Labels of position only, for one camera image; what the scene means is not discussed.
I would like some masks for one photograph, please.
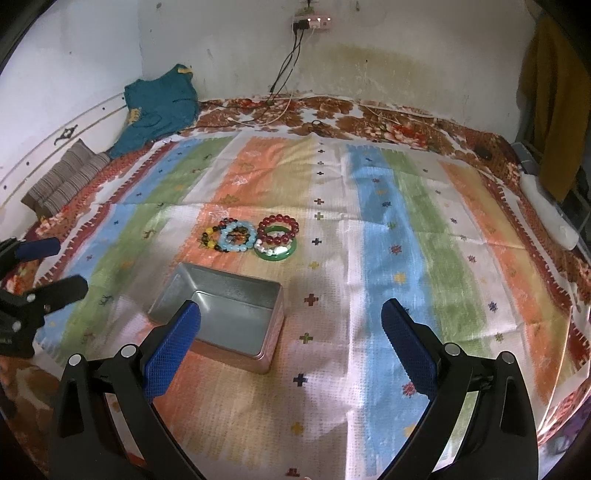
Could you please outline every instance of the striped pillow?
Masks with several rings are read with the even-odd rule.
[[[78,140],[66,151],[61,160],[27,192],[21,202],[39,215],[43,202],[66,180],[75,175],[94,154],[82,140]]]
[[[80,170],[62,183],[51,196],[41,204],[40,215],[53,217],[64,208],[76,194],[86,187],[96,174],[105,168],[111,159],[106,153],[94,155]]]

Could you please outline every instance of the metal screw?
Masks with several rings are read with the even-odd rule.
[[[121,349],[121,356],[124,356],[125,358],[129,358],[132,355],[135,355],[137,351],[137,347],[135,345],[125,345],[122,349]]]
[[[501,353],[501,358],[506,364],[512,364],[513,362],[515,362],[515,356],[511,352]]]
[[[68,363],[71,366],[75,366],[75,365],[78,365],[80,363],[80,360],[82,360],[82,356],[79,353],[75,353],[74,355],[72,355],[70,357],[70,359],[68,360]]]
[[[458,347],[455,343],[447,343],[445,346],[445,351],[451,356],[458,356],[462,349]]]

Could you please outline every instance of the green jade bangle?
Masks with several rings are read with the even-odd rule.
[[[281,225],[271,225],[268,226],[267,228],[265,228],[265,233],[271,233],[271,232],[290,232],[290,229],[281,226]],[[267,255],[263,252],[259,252],[256,249],[256,246],[254,248],[255,253],[262,258],[263,260],[268,260],[269,262],[278,262],[281,260],[285,260],[287,257],[289,257],[293,252],[296,251],[297,248],[297,241],[296,239],[292,239],[291,243],[289,244],[290,249],[287,252],[283,252],[282,254],[279,255]]]

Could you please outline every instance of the blue bead bracelet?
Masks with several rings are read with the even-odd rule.
[[[239,227],[244,227],[248,229],[248,240],[242,245],[231,244],[228,241],[228,235]],[[220,230],[220,238],[217,240],[217,244],[222,249],[228,250],[229,252],[245,252],[246,250],[252,248],[255,242],[256,229],[254,225],[250,222],[244,222],[242,220],[227,224],[224,228]]]

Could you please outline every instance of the power strip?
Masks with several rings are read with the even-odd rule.
[[[294,18],[294,22],[299,20],[306,20],[310,28],[315,28],[318,30],[330,30],[333,22],[332,17],[319,14],[300,15]]]

